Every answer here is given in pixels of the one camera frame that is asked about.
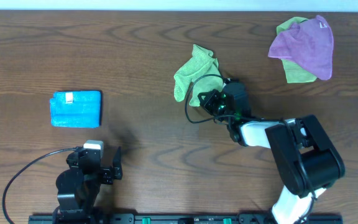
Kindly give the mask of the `light green cloth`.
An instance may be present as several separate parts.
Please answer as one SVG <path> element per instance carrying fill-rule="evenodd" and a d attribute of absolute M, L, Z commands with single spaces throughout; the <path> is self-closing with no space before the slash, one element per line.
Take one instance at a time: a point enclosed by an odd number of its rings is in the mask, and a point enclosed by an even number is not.
<path fill-rule="evenodd" d="M 212 75 L 199 80 L 192 90 L 192 97 L 189 102 L 190 106 L 199 107 L 199 93 L 209 92 L 212 90 L 221 91 L 223 80 L 219 72 L 219 62 L 213 57 L 213 51 L 203 48 L 199 45 L 193 45 L 192 57 L 187 61 L 175 74 L 174 97 L 177 102 L 185 99 L 190 83 L 194 83 L 203 75 Z"/>

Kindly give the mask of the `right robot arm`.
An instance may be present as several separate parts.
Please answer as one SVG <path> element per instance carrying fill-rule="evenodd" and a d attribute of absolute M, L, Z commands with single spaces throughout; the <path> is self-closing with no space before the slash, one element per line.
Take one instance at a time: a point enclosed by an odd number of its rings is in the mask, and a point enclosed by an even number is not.
<path fill-rule="evenodd" d="M 345 174 L 344 162 L 316 116 L 256 118 L 244 93 L 213 90 L 198 98 L 213 121 L 226 124 L 234 142 L 271 150 L 284 188 L 266 223 L 342 223 L 341 216 L 311 213 L 318 197 Z"/>

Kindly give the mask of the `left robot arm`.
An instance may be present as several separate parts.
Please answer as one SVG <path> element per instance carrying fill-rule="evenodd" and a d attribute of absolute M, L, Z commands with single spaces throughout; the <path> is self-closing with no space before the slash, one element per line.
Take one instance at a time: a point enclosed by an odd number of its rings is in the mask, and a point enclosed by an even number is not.
<path fill-rule="evenodd" d="M 121 149 L 108 167 L 101 165 L 101 150 L 76 147 L 68 155 L 69 169 L 56 180 L 58 208 L 52 214 L 53 223 L 107 223 L 109 218 L 94 208 L 101 185 L 112 185 L 122 179 Z"/>

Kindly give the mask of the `folded blue cloth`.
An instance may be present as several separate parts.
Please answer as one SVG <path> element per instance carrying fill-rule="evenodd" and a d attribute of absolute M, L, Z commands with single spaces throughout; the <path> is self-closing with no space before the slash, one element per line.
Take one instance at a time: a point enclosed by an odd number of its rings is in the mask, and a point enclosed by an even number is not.
<path fill-rule="evenodd" d="M 58 91 L 50 99 L 51 125 L 59 128 L 98 128 L 102 94 L 98 90 Z"/>

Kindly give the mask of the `purple cloth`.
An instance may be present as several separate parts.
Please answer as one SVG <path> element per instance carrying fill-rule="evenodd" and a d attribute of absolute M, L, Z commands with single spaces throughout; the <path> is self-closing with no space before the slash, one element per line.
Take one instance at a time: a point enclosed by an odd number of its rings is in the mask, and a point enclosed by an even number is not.
<path fill-rule="evenodd" d="M 294 22 L 273 40 L 268 57 L 290 60 L 320 80 L 333 74 L 333 32 L 320 15 L 307 21 Z"/>

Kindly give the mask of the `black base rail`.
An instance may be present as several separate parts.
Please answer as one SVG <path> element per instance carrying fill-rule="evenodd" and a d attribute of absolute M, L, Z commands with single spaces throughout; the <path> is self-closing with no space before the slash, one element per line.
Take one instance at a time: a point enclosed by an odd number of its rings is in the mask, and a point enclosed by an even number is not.
<path fill-rule="evenodd" d="M 264 213 L 239 215 L 134 215 L 116 213 L 93 218 L 67 219 L 61 215 L 31 215 L 29 224 L 78 223 L 78 224 L 269 224 L 273 216 Z"/>

